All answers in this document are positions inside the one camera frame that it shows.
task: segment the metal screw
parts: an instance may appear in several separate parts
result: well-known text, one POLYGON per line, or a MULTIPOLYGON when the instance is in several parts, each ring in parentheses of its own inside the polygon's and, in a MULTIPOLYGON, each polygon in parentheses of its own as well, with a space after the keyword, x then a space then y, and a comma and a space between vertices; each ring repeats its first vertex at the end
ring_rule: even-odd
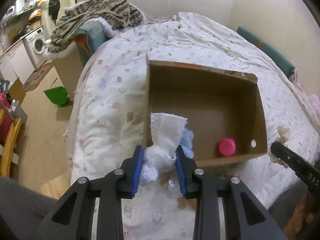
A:
POLYGON ((87 178, 86 177, 81 177, 81 178, 78 179, 78 183, 80 183, 80 184, 84 184, 86 182, 87 182, 87 178))
POLYGON ((234 184, 239 184, 240 183, 240 179, 237 178, 237 177, 232 177, 231 178, 231 182, 234 183, 234 184))
POLYGON ((122 174, 123 174, 123 170, 121 170, 121 169, 116 169, 116 170, 114 171, 114 173, 115 173, 116 175, 122 175, 122 174))
POLYGON ((202 169, 195 169, 195 174, 197 174, 197 175, 202 175, 202 174, 204 174, 204 170, 202 170, 202 169))

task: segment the hole in box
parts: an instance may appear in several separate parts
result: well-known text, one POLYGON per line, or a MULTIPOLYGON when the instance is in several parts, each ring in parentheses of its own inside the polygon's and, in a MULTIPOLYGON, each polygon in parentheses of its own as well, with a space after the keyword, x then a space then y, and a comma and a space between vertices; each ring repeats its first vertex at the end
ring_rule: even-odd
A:
POLYGON ((255 139, 253 139, 253 140, 251 141, 251 147, 252 147, 252 148, 255 148, 256 145, 257 145, 257 142, 256 142, 255 139))

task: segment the white comforter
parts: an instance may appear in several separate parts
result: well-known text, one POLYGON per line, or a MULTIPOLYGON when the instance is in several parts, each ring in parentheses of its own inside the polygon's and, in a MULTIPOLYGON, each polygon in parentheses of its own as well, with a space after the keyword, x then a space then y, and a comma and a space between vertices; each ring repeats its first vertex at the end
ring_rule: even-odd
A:
MULTIPOLYGON (((76 136, 71 183, 80 176, 105 176, 125 159, 143 137, 146 54, 150 59, 179 61, 254 73, 265 113, 268 147, 288 128, 287 145, 311 163, 318 158, 319 121, 276 64, 234 31, 198 14, 179 13, 177 21, 138 26, 103 44, 88 62, 74 108, 76 136)), ((296 180, 290 169, 252 159, 232 169, 262 204, 274 200, 296 180)), ((191 239, 194 210, 176 188, 139 187, 123 200, 125 239, 191 239)))

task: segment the white cabinet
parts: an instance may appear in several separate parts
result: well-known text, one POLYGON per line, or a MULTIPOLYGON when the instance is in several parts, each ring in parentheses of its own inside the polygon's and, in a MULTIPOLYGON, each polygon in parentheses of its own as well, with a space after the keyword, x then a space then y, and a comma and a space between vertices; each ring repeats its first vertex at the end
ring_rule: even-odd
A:
POLYGON ((5 80, 15 82, 15 80, 17 79, 17 75, 14 72, 13 67, 11 66, 8 53, 0 58, 0 72, 5 80))
POLYGON ((10 59, 10 64, 13 67, 14 72, 24 84, 29 76, 33 73, 35 68, 27 54, 27 51, 22 41, 19 41, 7 52, 10 59))

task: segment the teal cushion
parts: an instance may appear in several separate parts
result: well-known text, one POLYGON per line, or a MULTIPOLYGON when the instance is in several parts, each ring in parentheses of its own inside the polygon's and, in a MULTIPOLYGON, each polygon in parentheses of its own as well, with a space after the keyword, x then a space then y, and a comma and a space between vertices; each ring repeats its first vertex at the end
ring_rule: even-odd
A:
POLYGON ((276 63, 276 65, 282 70, 287 78, 289 78, 294 73, 294 66, 276 49, 270 46, 270 44, 262 41, 258 36, 240 26, 237 29, 237 33, 253 45, 257 46, 265 54, 267 54, 273 60, 273 62, 276 63))

